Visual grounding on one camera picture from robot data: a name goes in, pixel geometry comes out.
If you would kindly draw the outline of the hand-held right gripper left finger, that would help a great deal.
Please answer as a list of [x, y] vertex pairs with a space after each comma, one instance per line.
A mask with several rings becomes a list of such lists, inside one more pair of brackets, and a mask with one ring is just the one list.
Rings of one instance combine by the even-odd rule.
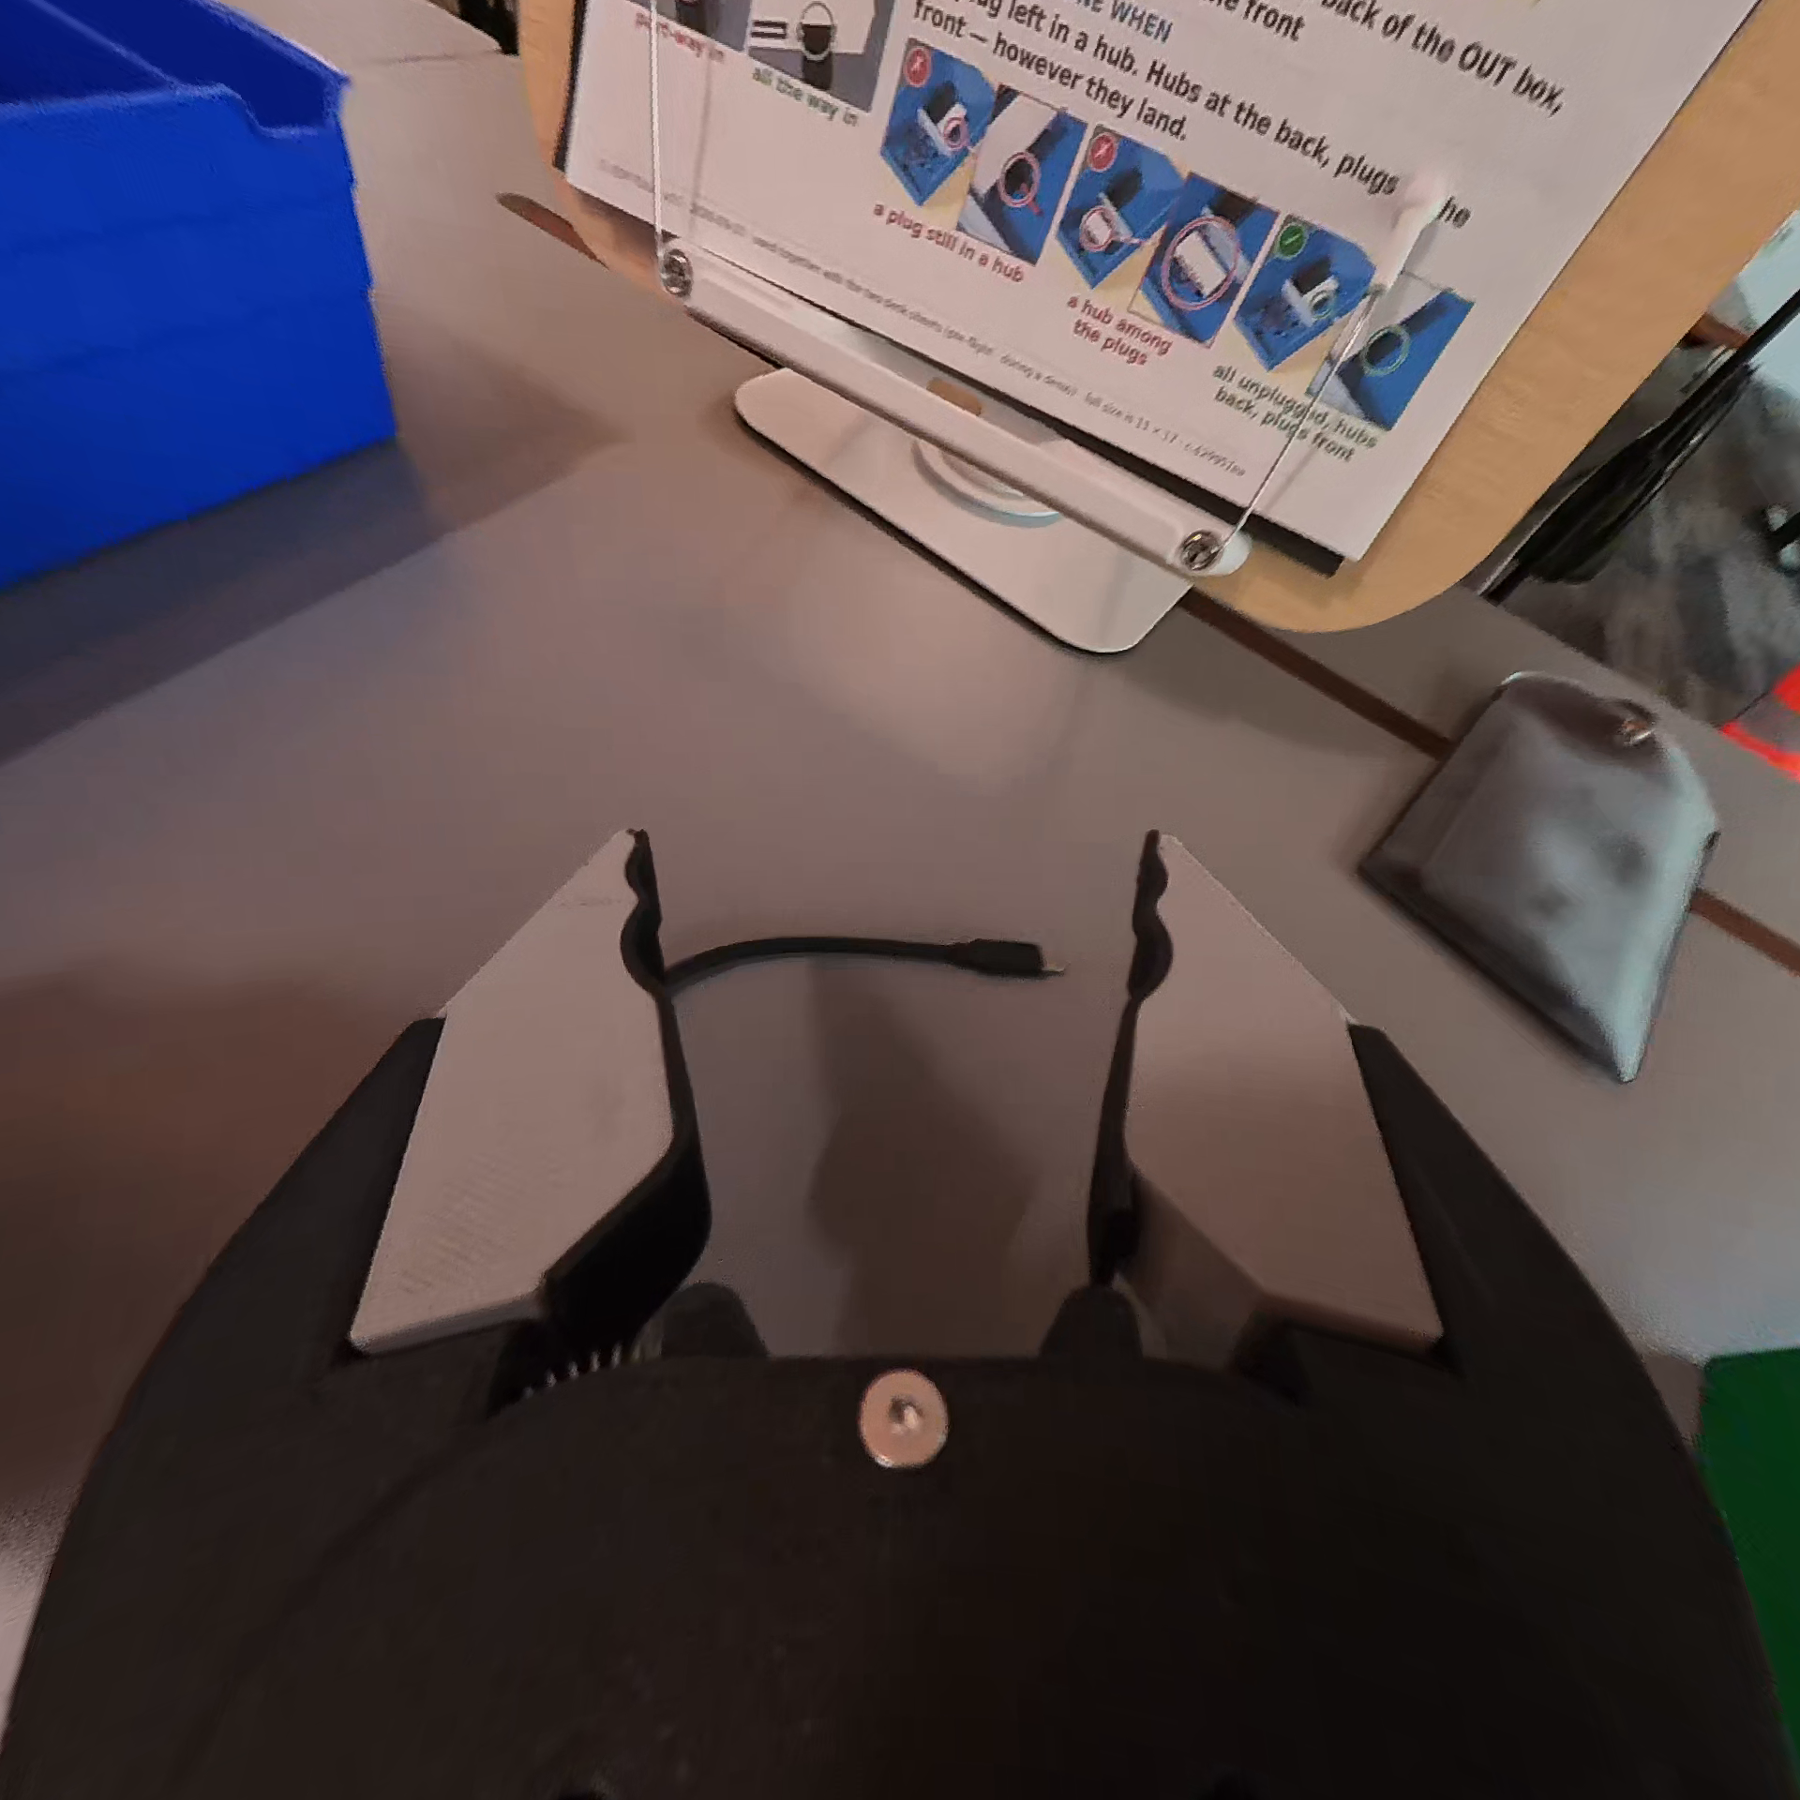
[[356, 1351], [506, 1328], [572, 1377], [697, 1269], [712, 1193], [652, 849], [613, 834], [440, 1012]]

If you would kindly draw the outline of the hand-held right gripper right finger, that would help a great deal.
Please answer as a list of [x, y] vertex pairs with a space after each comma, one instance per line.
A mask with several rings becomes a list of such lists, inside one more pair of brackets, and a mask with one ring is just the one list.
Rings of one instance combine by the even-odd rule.
[[1147, 834], [1086, 1257], [1158, 1357], [1224, 1370], [1287, 1325], [1439, 1343], [1352, 1023], [1175, 836]]

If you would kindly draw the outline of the thin black cable copper plug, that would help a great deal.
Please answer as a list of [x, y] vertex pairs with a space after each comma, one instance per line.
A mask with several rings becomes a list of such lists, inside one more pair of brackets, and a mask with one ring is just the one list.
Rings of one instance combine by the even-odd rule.
[[1005, 936], [968, 936], [957, 940], [847, 935], [749, 936], [712, 945], [675, 962], [647, 962], [642, 968], [629, 958], [622, 958], [622, 967], [629, 978], [647, 981], [648, 991], [673, 997], [687, 985], [719, 976], [733, 968], [777, 960], [888, 960], [1020, 984], [1037, 984], [1065, 975], [1065, 967], [1049, 960], [1038, 942]]

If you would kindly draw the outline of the green storage bin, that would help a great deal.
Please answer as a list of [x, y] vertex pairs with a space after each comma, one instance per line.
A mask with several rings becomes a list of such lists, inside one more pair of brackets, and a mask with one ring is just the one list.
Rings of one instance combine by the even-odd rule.
[[1795, 1347], [1723, 1357], [1706, 1367], [1698, 1460], [1737, 1553], [1770, 1658], [1795, 1657]]

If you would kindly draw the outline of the blue storage bin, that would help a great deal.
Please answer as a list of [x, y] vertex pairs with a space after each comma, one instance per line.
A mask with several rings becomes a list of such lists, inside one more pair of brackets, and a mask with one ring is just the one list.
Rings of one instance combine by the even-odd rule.
[[393, 436], [344, 88], [222, 5], [1, 5], [5, 587]]

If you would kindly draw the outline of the orange traffic cone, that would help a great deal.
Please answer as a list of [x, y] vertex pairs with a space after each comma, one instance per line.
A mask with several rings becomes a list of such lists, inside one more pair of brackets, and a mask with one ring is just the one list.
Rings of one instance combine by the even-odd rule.
[[1788, 666], [1758, 698], [1723, 721], [1723, 736], [1798, 781], [1798, 690], [1800, 666]]

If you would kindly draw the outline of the white stand base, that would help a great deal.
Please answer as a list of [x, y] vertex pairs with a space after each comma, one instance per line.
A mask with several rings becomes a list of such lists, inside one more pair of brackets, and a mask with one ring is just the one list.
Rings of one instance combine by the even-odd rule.
[[991, 398], [932, 389], [892, 419], [804, 372], [757, 374], [735, 414], [765, 444], [1067, 646], [1136, 646], [1200, 578], [1252, 554], [1242, 524], [1193, 505]]

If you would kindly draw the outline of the wooden stand board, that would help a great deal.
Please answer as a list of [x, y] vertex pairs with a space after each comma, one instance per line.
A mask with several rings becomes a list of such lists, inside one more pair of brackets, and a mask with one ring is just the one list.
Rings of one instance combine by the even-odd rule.
[[663, 226], [657, 174], [652, 217], [572, 187], [564, 140], [580, 8], [513, 6], [538, 141], [575, 204], [579, 239], [603, 263], [655, 288], [695, 323], [738, 341], [773, 370], [804, 372], [880, 416], [917, 418], [922, 389], [941, 391], [954, 405], [952, 419], [991, 398], [1242, 524], [1252, 537], [1245, 566], [1231, 576], [1200, 578], [1190, 592], [1215, 592], [1238, 615], [1301, 631], [1403, 615], [1494, 551], [1704, 315], [1715, 288], [1795, 207], [1795, 5], [1752, 5], [1499, 351], [1372, 548], [1344, 558], [1259, 516], [1259, 490], [1233, 509], [733, 262], [695, 250]]

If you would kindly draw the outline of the black chair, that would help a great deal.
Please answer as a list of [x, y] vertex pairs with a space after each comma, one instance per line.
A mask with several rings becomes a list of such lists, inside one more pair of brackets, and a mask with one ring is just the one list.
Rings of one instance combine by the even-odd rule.
[[1556, 486], [1556, 503], [1543, 511], [1513, 551], [1499, 554], [1494, 571], [1477, 585], [1491, 605], [1507, 602], [1522, 585], [1569, 587], [1587, 582], [1605, 566], [1627, 528], [1653, 503], [1693, 460], [1748, 391], [1758, 355], [1798, 316], [1791, 291], [1754, 330], [1741, 330], [1704, 312], [1677, 348], [1706, 348], [1715, 359], [1680, 393], [1680, 400], [1602, 463]]

